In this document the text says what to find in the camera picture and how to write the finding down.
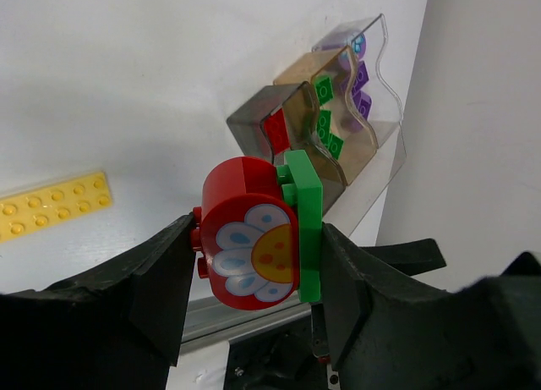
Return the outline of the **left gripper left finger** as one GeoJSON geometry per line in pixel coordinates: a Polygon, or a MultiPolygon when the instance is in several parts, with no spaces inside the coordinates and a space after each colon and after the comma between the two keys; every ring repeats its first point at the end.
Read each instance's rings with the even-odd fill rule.
{"type": "Polygon", "coordinates": [[[4,389],[163,389],[178,362],[195,254],[184,215],[41,291],[1,297],[4,389]]]}

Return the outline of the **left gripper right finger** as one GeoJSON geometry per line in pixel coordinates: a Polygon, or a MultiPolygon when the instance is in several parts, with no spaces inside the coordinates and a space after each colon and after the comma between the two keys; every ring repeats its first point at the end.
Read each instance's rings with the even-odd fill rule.
{"type": "Polygon", "coordinates": [[[322,229],[321,299],[343,389],[537,389],[540,256],[450,293],[413,277],[442,264],[432,239],[362,248],[322,229]]]}

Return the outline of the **red flower lego piece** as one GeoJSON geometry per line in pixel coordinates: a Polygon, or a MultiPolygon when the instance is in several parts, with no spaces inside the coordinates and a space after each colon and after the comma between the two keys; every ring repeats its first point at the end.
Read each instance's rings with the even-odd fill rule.
{"type": "Polygon", "coordinates": [[[237,310],[281,303],[298,286],[298,220],[281,197],[276,168],[234,157],[207,176],[190,233],[200,278],[237,310]]]}

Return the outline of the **green lego plate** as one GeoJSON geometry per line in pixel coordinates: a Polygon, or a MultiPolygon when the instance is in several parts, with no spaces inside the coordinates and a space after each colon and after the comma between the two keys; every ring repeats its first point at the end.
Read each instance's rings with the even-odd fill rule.
{"type": "Polygon", "coordinates": [[[287,151],[285,163],[276,168],[283,200],[296,209],[299,244],[298,297],[302,302],[320,301],[320,250],[323,217],[323,186],[304,150],[287,151]]]}

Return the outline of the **small green lego piece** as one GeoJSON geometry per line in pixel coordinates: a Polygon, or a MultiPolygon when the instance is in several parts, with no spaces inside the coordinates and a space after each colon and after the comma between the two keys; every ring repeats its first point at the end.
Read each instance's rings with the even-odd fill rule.
{"type": "Polygon", "coordinates": [[[330,134],[325,143],[327,150],[332,155],[332,157],[337,161],[339,160],[341,156],[343,145],[344,145],[344,140],[342,140],[341,138],[339,138],[338,136],[334,134],[330,134]]]}

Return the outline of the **small purple lego brick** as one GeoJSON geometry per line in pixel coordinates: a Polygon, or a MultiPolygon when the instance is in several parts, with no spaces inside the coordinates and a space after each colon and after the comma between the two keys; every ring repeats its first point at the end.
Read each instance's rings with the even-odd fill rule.
{"type": "Polygon", "coordinates": [[[360,116],[368,120],[372,107],[372,98],[366,92],[360,90],[352,95],[352,100],[360,116]]]}

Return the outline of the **green lego half of block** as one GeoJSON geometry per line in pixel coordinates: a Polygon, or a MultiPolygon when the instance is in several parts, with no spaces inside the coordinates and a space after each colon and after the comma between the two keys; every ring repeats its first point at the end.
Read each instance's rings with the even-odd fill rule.
{"type": "Polygon", "coordinates": [[[333,84],[329,75],[318,76],[315,79],[314,88],[321,107],[334,99],[333,84]]]}

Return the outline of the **purple round lego piece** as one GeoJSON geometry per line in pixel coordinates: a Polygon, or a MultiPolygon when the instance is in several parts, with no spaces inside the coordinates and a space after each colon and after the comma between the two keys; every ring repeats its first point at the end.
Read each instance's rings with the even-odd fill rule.
{"type": "Polygon", "coordinates": [[[357,63],[363,61],[367,50],[367,41],[364,34],[352,33],[337,43],[338,48],[349,45],[352,48],[354,59],[357,63]]]}

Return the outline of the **green square lego brick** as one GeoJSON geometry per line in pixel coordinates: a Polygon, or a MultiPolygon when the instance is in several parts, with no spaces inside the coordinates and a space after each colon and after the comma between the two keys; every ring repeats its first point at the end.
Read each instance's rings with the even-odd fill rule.
{"type": "Polygon", "coordinates": [[[331,134],[331,111],[320,110],[316,130],[321,143],[325,146],[327,138],[331,134]]]}

